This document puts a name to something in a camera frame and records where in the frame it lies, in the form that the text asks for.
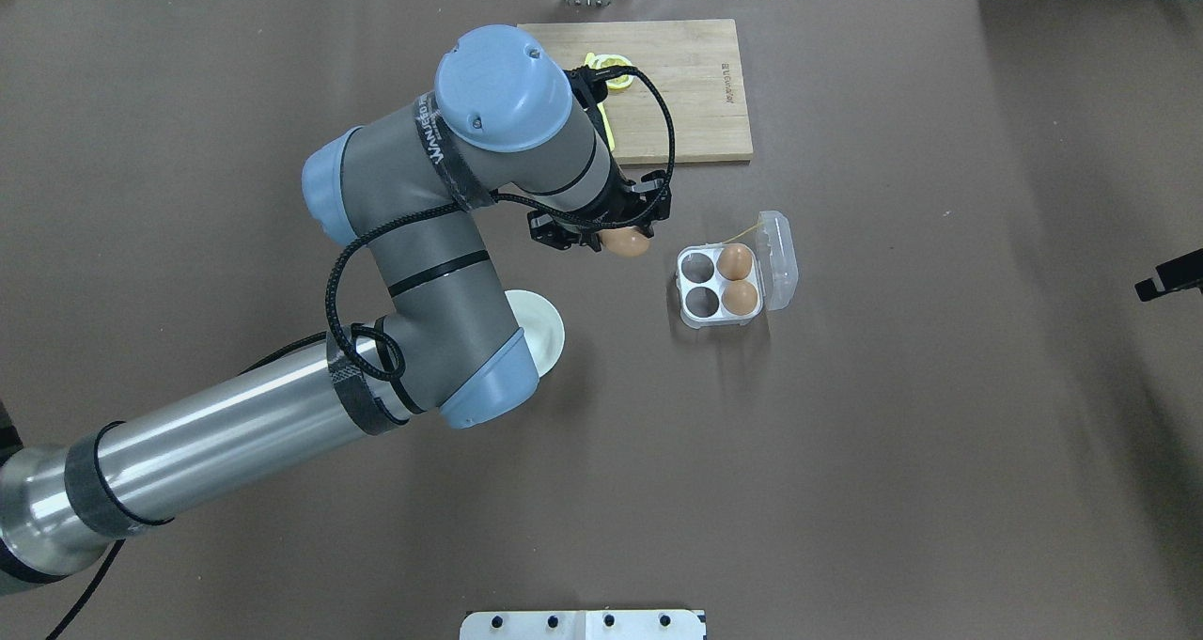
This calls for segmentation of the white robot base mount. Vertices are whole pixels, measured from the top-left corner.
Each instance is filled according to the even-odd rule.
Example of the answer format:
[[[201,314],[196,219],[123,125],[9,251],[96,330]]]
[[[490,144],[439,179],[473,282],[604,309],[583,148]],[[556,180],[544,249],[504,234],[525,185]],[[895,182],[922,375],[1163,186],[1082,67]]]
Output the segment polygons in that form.
[[[460,639],[709,639],[709,622],[689,609],[478,611]]]

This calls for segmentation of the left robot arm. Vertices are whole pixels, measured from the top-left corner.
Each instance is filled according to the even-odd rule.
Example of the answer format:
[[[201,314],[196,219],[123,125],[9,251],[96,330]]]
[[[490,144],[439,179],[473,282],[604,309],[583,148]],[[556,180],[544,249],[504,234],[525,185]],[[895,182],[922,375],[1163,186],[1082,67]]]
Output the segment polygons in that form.
[[[518,26],[479,26],[433,88],[306,160],[306,207],[342,247],[325,327],[241,375],[73,445],[2,422],[2,593],[57,583],[177,512],[435,409],[455,429],[539,383],[473,212],[528,208],[531,238],[595,251],[648,237],[672,168],[632,180],[597,112],[635,67],[563,70]]]

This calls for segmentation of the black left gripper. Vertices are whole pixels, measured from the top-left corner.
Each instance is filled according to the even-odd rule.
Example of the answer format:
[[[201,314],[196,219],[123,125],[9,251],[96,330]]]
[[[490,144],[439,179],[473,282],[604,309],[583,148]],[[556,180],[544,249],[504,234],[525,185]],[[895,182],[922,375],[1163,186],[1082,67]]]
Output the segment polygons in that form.
[[[588,247],[602,251],[604,236],[654,237],[656,224],[671,212],[670,174],[650,172],[640,180],[608,180],[599,197],[579,211],[537,209],[527,214],[531,238],[555,250]]]

